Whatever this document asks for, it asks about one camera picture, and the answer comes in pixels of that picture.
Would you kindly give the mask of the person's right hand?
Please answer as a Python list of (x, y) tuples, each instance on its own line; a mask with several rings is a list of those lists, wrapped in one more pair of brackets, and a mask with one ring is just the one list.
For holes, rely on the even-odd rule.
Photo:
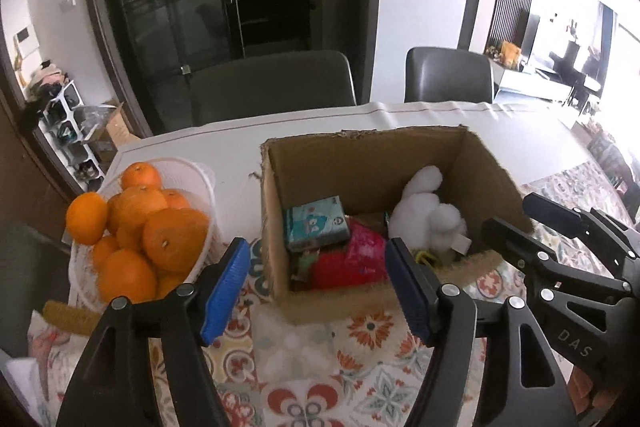
[(567, 383), (579, 426), (637, 426), (639, 381), (597, 384), (575, 366)]

